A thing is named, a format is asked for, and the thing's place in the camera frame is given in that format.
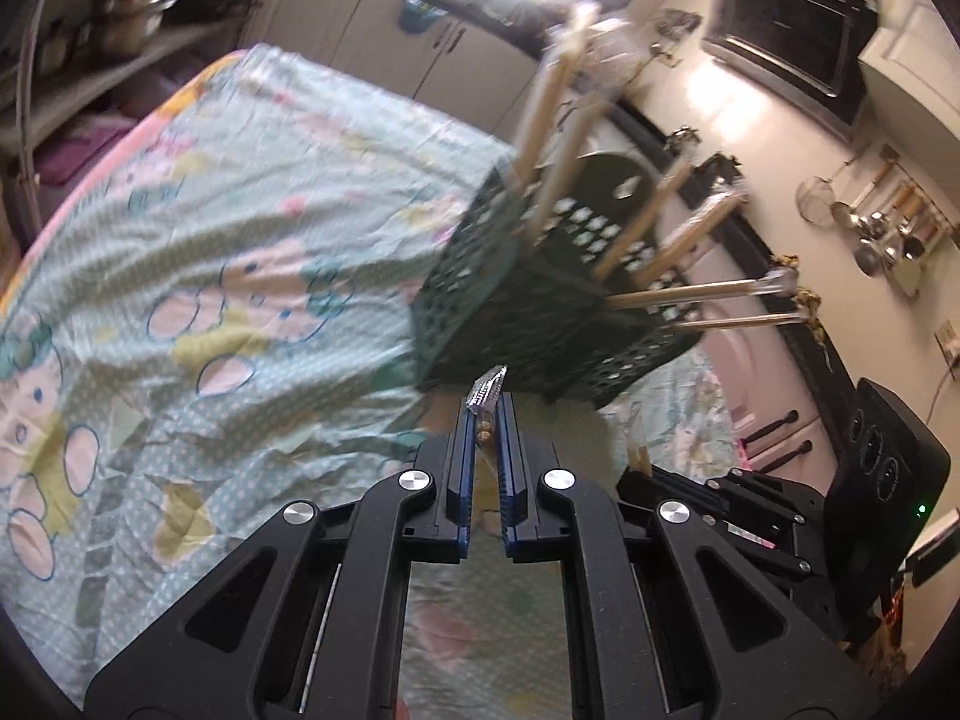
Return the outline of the dark green utensil basket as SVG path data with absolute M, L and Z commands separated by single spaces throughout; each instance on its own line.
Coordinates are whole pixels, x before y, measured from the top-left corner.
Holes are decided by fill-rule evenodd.
M 496 163 L 412 304 L 420 388 L 467 385 L 496 364 L 511 392 L 602 408 L 630 385 L 695 348 L 696 305 L 612 310 L 658 239 L 630 245 L 605 278 L 592 265 L 651 199 L 654 172 L 624 154 L 584 156 L 535 247 L 523 229 L 532 199 L 508 160 Z

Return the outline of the hello kitty tablecloth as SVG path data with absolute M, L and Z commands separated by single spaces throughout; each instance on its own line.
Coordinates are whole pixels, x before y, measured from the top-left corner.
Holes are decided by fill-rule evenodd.
M 70 704 L 286 502 L 449 431 L 410 302 L 510 154 L 259 46 L 75 188 L 2 302 L 2 606 Z

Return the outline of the hanging metal ladles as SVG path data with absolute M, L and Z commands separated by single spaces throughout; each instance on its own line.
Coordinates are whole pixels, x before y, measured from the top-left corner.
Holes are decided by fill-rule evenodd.
M 942 245 L 958 245 L 958 226 L 947 218 L 884 143 L 878 165 L 852 200 L 835 195 L 830 221 L 856 236 L 854 263 L 866 277 L 885 277 L 901 296 L 919 298 Z

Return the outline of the blue hanging cabinet bin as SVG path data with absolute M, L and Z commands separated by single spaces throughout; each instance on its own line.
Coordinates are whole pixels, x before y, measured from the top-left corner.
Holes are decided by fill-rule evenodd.
M 428 4 L 425 0 L 400 0 L 397 26 L 405 34 L 415 36 L 427 32 L 436 21 L 446 15 L 448 12 L 444 8 Z

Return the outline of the black range hood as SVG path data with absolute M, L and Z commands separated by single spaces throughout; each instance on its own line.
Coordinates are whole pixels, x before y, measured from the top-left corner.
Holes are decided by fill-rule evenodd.
M 711 0 L 701 47 L 848 140 L 879 16 L 880 0 Z

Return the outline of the steel cooking pot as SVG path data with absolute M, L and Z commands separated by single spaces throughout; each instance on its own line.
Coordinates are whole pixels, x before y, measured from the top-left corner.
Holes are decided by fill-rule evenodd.
M 93 0 L 91 39 L 103 60 L 123 62 L 145 52 L 178 0 Z

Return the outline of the metal storage shelf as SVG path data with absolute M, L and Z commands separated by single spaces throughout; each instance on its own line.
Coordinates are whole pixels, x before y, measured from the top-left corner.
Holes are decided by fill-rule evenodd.
M 252 0 L 28 0 L 16 18 L 11 88 L 2 112 L 3 208 L 11 234 L 31 247 L 67 193 L 119 137 L 119 89 L 167 59 L 235 47 Z

